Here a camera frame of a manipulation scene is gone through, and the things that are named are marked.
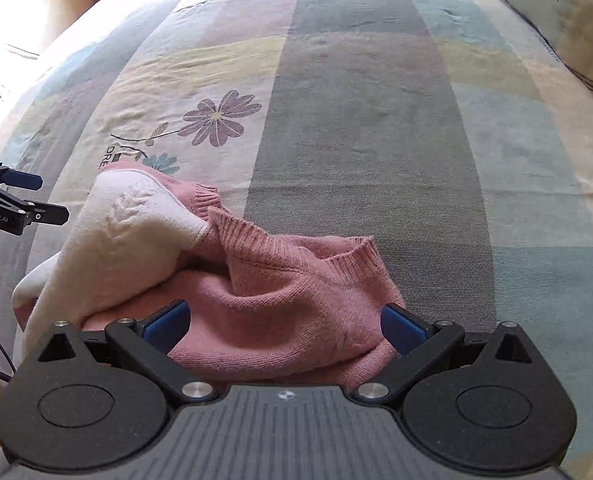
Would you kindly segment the pink and white knit sweater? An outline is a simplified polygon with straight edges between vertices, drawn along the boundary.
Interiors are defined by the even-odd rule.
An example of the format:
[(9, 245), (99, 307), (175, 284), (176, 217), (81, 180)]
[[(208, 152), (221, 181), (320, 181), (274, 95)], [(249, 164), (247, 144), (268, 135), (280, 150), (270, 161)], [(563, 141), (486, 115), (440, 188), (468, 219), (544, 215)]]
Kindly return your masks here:
[(207, 382), (354, 389), (395, 356), (380, 312), (402, 296), (370, 237), (270, 234), (211, 186), (125, 162), (98, 174), (12, 307), (31, 350), (54, 321), (102, 330), (178, 299), (191, 324), (170, 355)]

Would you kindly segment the patchwork pastel bed sheet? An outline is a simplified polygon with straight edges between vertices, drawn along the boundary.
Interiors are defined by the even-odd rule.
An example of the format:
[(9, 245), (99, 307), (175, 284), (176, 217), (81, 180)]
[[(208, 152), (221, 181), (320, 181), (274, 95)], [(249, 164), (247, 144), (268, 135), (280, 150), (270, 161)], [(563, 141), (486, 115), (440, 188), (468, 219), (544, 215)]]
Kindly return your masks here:
[(16, 285), (60, 252), (96, 177), (215, 188), (270, 234), (368, 236), (405, 307), (520, 323), (577, 408), (593, 479), (593, 91), (501, 0), (102, 0), (0, 136), (61, 228), (0, 233)]

